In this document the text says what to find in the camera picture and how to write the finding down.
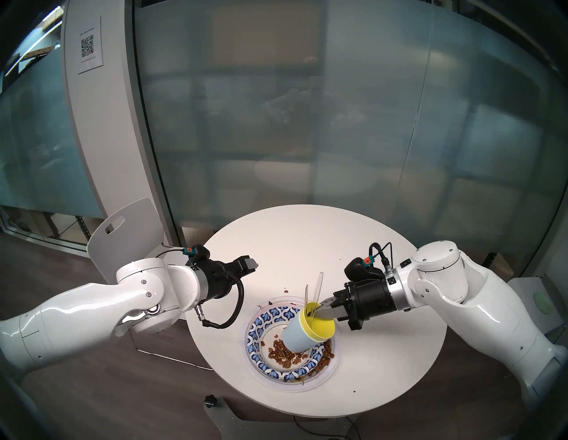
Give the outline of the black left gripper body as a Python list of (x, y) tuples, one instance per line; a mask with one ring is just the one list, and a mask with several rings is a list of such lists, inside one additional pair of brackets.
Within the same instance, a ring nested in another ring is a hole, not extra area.
[(193, 270), (200, 283), (200, 301), (221, 299), (237, 285), (244, 272), (244, 259), (229, 263), (201, 259), (193, 262)]

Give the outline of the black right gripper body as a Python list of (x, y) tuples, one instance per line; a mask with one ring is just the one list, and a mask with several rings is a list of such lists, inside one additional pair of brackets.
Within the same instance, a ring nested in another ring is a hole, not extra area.
[(333, 311), (338, 322), (346, 321), (350, 330), (361, 330), (365, 321), (396, 311), (385, 279), (345, 283), (333, 294)]

